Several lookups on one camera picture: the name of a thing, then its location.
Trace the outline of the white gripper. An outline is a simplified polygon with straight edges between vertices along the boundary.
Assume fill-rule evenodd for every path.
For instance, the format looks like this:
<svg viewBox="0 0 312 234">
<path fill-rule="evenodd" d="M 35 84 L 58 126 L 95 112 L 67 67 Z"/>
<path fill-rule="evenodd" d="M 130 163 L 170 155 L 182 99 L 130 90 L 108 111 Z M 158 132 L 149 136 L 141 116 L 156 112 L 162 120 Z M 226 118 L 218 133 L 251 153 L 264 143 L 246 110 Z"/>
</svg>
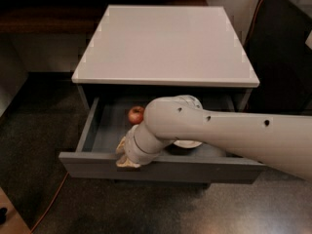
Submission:
<svg viewBox="0 0 312 234">
<path fill-rule="evenodd" d="M 117 154 L 122 155 L 117 161 L 116 166 L 122 169 L 138 169 L 142 164 L 142 151 L 139 149 L 136 140 L 135 133 L 138 125 L 132 126 L 123 136 L 116 147 Z"/>
</svg>

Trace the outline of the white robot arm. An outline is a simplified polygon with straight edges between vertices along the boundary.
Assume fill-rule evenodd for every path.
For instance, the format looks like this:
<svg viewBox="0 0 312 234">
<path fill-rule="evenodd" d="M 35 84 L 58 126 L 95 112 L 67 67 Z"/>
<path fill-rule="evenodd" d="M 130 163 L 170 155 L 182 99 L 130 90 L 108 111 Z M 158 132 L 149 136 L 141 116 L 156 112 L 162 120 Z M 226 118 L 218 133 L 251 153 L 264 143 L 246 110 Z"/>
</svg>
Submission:
<svg viewBox="0 0 312 234">
<path fill-rule="evenodd" d="M 194 140 L 312 179 L 312 117 L 205 110 L 192 96 L 158 97 L 121 139 L 119 167 L 150 164 L 177 140 Z"/>
</svg>

